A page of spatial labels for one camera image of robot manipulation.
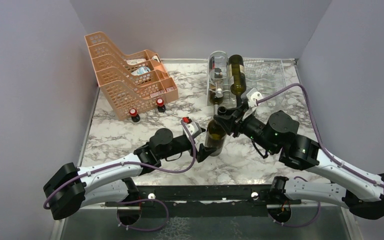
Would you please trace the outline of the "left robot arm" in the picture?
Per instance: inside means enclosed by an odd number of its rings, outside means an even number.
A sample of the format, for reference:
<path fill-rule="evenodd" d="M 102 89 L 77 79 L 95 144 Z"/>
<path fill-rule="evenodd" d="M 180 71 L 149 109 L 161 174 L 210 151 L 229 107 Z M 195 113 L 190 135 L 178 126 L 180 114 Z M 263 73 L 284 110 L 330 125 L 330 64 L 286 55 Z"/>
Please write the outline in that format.
<path fill-rule="evenodd" d="M 174 137 L 170 129 L 160 128 L 145 145 L 117 160 L 92 167 L 66 163 L 43 186 L 43 208 L 51 211 L 54 220 L 61 220 L 82 207 L 100 202 L 132 205 L 137 200 L 137 191 L 125 179 L 163 171 L 162 160 L 183 152 L 189 152 L 193 162 L 202 162 L 216 151 L 204 144 L 196 147 L 195 135 L 194 130 L 185 130 Z"/>

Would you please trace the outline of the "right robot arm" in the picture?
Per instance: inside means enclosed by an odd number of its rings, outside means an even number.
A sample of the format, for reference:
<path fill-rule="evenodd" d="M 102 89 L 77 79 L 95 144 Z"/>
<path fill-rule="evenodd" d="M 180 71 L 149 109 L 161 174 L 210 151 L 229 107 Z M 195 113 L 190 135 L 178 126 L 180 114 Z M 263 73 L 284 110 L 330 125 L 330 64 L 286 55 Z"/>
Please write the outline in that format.
<path fill-rule="evenodd" d="M 279 154 L 285 166 L 331 181 L 315 183 L 276 176 L 268 190 L 272 202 L 312 200 L 343 207 L 367 220 L 384 217 L 384 173 L 372 174 L 352 165 L 346 170 L 344 161 L 335 163 L 318 142 L 298 134 L 299 122 L 282 110 L 272 113 L 267 123 L 245 113 L 244 108 L 221 106 L 215 121 L 234 138 L 241 134 L 250 138 L 265 150 L 265 158 Z"/>

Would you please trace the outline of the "dark labelled wine bottle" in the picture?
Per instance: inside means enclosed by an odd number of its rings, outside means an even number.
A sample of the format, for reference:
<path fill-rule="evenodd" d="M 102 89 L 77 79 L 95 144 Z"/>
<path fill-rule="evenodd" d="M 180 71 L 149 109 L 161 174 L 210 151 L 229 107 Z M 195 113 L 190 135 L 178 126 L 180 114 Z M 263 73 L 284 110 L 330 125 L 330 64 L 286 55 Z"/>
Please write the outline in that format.
<path fill-rule="evenodd" d="M 213 112 L 216 115 L 218 108 L 224 100 L 224 73 L 221 68 L 214 68 L 209 74 L 209 102 L 213 105 Z"/>

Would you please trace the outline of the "green wine bottle black cap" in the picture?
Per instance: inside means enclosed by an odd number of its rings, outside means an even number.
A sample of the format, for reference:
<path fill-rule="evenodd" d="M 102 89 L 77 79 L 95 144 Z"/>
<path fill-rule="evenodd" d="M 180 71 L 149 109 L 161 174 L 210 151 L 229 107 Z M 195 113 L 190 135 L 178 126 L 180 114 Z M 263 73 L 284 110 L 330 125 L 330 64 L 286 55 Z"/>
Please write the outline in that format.
<path fill-rule="evenodd" d="M 235 96 L 236 106 L 238 107 L 242 104 L 242 94 L 247 90 L 244 60 L 241 55 L 234 54 L 229 57 L 228 63 L 229 81 L 231 82 L 230 92 Z"/>

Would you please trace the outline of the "clear round bottle silver cap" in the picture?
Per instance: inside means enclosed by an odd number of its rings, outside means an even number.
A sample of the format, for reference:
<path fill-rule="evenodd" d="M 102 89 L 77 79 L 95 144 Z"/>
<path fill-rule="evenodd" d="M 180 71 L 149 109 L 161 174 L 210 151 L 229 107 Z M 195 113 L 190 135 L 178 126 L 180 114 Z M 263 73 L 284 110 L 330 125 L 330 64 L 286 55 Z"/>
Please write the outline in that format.
<path fill-rule="evenodd" d="M 220 95 L 223 93 L 223 85 L 227 79 L 228 56 L 221 50 L 214 51 L 208 59 L 208 79 L 213 91 Z"/>

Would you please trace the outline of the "green wine bottle silver neck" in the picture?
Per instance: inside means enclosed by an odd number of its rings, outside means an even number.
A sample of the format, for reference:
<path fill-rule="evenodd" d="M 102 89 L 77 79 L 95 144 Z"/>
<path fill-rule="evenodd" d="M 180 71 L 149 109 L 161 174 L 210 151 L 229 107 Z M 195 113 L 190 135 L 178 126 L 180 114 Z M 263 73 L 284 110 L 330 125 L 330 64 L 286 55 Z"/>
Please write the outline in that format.
<path fill-rule="evenodd" d="M 216 157 L 221 154 L 226 136 L 227 134 L 224 129 L 213 117 L 207 125 L 204 144 L 207 148 L 215 149 L 215 151 L 210 154 L 211 157 Z"/>

